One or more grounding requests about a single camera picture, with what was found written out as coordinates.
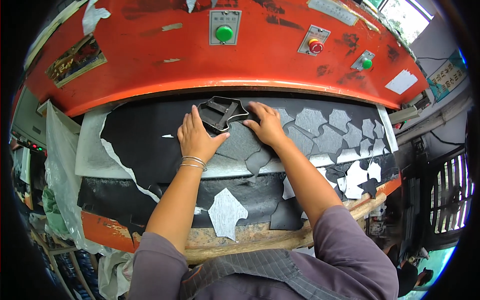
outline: wall sign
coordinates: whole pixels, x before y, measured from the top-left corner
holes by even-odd
[[[57,87],[106,63],[107,59],[93,35],[85,36],[51,64],[45,74]]]
[[[439,102],[455,89],[466,77],[467,67],[458,50],[450,55],[447,61],[438,68],[427,82],[435,96],[435,101]]]

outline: person's right hand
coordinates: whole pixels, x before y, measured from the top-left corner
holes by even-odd
[[[243,125],[252,129],[260,141],[275,148],[287,139],[278,111],[260,102],[250,102],[249,107],[260,119],[260,124],[253,120],[245,120]]]

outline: black shirt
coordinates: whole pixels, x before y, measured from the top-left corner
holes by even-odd
[[[398,297],[403,297],[413,290],[418,280],[418,273],[417,267],[409,262],[405,262],[403,268],[396,270],[399,287]]]

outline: window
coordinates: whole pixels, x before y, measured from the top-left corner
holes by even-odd
[[[465,154],[444,163],[431,192],[430,224],[435,233],[465,226],[474,187],[468,179]]]
[[[372,0],[371,3],[398,30],[407,45],[420,35],[433,18],[415,0]]]

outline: plastic bag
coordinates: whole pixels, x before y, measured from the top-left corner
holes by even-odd
[[[55,194],[58,209],[65,221],[75,246],[92,254],[108,255],[111,248],[87,240],[82,227],[80,212],[77,206],[81,178],[75,175],[75,157],[78,136],[73,134],[60,121],[56,109],[47,104],[47,150],[45,161],[48,188]]]
[[[69,233],[67,227],[65,226],[65,221],[61,216],[60,210],[58,209],[57,202],[55,201],[55,195],[48,187],[43,189],[42,202],[48,224],[53,232],[55,232],[57,235]]]
[[[130,289],[133,254],[113,250],[98,262],[98,291],[106,300],[116,300]]]

